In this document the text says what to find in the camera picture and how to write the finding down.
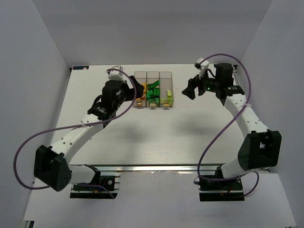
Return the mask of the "green 2x2 lego brick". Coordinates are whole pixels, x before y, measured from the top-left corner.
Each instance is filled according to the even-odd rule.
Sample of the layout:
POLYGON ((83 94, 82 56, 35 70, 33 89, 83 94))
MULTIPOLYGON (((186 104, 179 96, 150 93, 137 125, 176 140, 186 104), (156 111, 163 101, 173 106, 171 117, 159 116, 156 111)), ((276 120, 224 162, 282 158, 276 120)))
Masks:
POLYGON ((147 99, 153 99, 153 93, 147 93, 147 95, 146 95, 146 98, 147 99))

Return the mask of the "orange round lego piece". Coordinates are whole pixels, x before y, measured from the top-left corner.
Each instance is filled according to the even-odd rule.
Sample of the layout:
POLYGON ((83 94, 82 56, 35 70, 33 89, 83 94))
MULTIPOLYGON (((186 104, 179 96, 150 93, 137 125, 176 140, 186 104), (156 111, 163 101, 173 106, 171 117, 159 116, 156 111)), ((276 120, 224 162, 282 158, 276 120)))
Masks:
POLYGON ((145 100, 145 95, 143 95, 142 97, 137 98, 137 100, 145 100))

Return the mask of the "green long lego brick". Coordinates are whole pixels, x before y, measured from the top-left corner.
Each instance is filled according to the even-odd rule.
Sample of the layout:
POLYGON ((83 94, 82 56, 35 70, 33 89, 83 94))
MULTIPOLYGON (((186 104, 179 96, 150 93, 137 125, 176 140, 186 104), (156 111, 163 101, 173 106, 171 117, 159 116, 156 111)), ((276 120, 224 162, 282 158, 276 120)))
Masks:
POLYGON ((153 82, 153 83, 151 83, 151 84, 148 84, 148 85, 147 85, 147 88, 148 88, 149 90, 152 90, 152 89, 158 87, 159 85, 160 85, 160 81, 157 80, 157 81, 155 81, 155 82, 153 82))

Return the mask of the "green 2x3 lego brick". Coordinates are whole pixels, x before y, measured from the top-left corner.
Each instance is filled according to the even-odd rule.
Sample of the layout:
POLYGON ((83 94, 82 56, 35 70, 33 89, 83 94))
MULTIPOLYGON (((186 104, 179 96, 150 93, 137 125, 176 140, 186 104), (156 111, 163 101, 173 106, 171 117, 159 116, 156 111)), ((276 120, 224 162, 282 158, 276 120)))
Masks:
POLYGON ((159 88, 153 89, 153 98, 160 98, 160 89, 159 88))

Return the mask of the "green lego plate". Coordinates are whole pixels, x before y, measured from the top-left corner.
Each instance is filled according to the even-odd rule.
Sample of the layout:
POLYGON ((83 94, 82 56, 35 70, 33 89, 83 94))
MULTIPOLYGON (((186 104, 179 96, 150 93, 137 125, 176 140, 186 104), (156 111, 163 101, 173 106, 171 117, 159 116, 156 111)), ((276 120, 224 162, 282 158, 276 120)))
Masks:
POLYGON ((148 94, 153 94, 153 93, 154 93, 154 88, 148 88, 147 93, 148 93, 148 94))

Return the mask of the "light green sloped lego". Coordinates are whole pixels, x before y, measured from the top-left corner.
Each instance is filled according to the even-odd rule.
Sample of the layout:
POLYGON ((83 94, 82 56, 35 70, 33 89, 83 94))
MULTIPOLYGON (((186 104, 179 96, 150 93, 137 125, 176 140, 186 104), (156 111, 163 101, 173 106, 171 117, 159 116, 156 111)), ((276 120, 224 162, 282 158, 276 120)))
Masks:
POLYGON ((167 90, 167 99, 172 99, 172 93, 171 90, 167 90))

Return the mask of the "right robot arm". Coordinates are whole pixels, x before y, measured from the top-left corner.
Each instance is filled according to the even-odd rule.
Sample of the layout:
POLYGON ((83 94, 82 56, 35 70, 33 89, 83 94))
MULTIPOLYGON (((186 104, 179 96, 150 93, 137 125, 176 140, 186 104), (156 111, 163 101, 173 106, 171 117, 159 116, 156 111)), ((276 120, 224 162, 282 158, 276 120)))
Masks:
POLYGON ((229 180, 250 171, 275 167, 282 136, 279 131, 272 131, 263 124, 247 104, 249 97, 240 86, 234 84, 233 66, 229 63, 216 64, 214 73, 209 69, 208 63, 196 63, 195 67, 200 73, 188 80, 182 94, 193 100, 196 89, 198 95, 215 93, 216 98, 232 114, 244 137, 237 157, 219 166, 215 178, 229 180))

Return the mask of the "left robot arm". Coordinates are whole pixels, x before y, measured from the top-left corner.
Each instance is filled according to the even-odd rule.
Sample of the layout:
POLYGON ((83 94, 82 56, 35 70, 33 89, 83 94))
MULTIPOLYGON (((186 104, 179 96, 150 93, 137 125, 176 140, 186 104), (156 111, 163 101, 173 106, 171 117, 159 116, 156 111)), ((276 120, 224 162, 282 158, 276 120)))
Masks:
POLYGON ((64 137, 50 146, 41 145, 36 150, 34 176, 55 191, 63 190, 68 184, 80 184, 97 188, 100 185, 101 172, 90 165, 70 165, 75 154, 95 134, 102 131, 123 102, 141 98, 144 86, 134 76, 131 81, 135 87, 130 88, 122 79, 108 80, 99 95, 88 109, 80 123, 64 137))

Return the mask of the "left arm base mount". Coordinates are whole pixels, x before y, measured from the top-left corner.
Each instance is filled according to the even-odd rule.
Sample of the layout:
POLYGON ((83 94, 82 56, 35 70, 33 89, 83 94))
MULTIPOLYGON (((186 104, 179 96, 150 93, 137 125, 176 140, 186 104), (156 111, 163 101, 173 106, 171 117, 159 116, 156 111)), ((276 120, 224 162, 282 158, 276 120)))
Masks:
POLYGON ((71 199, 111 199, 117 197, 120 177, 104 174, 94 166, 71 166, 71 199))

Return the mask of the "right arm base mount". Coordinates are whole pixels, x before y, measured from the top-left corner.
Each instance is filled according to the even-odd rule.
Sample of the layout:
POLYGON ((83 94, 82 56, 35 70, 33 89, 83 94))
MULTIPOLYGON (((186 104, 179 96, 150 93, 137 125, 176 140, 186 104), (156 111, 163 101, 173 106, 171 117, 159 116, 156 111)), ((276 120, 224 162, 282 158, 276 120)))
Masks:
POLYGON ((200 202, 244 201, 243 185, 240 179, 209 181, 199 178, 200 202))

